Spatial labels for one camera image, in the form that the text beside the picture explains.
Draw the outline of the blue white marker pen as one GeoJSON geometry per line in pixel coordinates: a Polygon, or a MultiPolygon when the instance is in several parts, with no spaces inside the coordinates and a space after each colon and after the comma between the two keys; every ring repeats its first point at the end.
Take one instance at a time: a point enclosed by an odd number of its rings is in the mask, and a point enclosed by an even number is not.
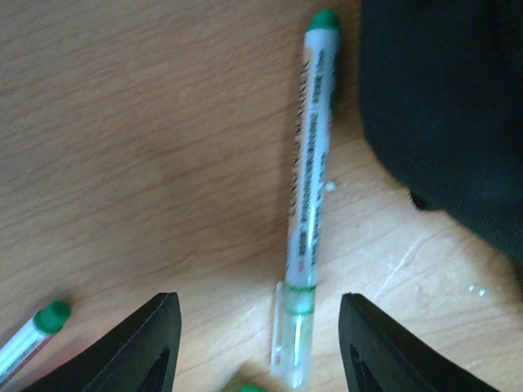
{"type": "Polygon", "coordinates": [[[1,387],[49,341],[69,320],[71,305],[53,301],[39,310],[1,347],[1,387]]]}

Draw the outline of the black student backpack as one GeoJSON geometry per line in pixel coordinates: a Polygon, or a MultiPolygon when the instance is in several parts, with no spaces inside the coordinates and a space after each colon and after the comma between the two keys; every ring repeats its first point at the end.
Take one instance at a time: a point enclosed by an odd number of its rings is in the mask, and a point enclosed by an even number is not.
{"type": "Polygon", "coordinates": [[[418,209],[522,262],[521,2],[362,2],[359,107],[418,209]]]}

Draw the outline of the green white marker pen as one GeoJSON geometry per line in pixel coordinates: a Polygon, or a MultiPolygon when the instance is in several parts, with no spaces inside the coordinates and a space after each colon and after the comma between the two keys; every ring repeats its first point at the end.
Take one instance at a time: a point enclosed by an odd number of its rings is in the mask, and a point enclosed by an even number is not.
{"type": "Polygon", "coordinates": [[[270,372],[291,390],[306,386],[317,262],[341,27],[335,11],[316,12],[302,51],[284,280],[275,289],[270,372]]]}

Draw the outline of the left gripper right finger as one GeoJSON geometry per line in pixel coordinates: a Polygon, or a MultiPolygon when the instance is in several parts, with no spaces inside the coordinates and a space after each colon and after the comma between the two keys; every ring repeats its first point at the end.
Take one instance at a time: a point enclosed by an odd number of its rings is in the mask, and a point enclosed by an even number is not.
{"type": "Polygon", "coordinates": [[[342,296],[339,344],[354,391],[494,391],[359,293],[342,296]]]}

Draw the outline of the green black highlighter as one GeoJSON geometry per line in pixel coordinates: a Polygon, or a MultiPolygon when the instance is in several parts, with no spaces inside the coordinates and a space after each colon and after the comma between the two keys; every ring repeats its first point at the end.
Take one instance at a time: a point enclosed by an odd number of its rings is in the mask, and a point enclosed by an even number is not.
{"type": "Polygon", "coordinates": [[[259,385],[247,384],[242,386],[239,392],[268,392],[268,390],[260,387],[259,385]]]}

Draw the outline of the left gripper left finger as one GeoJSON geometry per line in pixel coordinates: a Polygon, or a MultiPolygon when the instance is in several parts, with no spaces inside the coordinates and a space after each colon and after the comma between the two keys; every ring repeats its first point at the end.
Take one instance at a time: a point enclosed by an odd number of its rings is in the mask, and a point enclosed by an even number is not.
{"type": "Polygon", "coordinates": [[[179,297],[159,293],[25,391],[171,391],[180,339],[179,297]]]}

